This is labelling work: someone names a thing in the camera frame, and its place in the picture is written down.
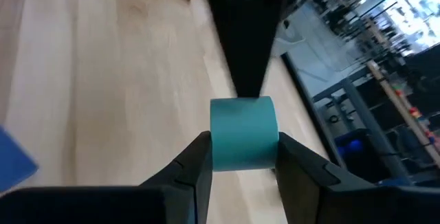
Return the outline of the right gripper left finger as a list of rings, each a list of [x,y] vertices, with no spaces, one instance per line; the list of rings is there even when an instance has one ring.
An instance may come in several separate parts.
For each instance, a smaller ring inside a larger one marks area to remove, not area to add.
[[[161,194],[155,223],[200,223],[208,216],[212,186],[212,140],[209,131],[200,133],[166,167],[141,186]]]

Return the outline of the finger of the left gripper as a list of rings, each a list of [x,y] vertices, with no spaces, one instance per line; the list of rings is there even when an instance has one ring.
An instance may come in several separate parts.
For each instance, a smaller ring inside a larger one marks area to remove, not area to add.
[[[284,0],[208,0],[239,98],[257,98]]]

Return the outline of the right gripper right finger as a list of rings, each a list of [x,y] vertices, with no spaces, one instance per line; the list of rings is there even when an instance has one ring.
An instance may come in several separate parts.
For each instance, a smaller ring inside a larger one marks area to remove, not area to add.
[[[317,223],[322,193],[375,187],[284,132],[279,133],[274,172],[288,223]]]

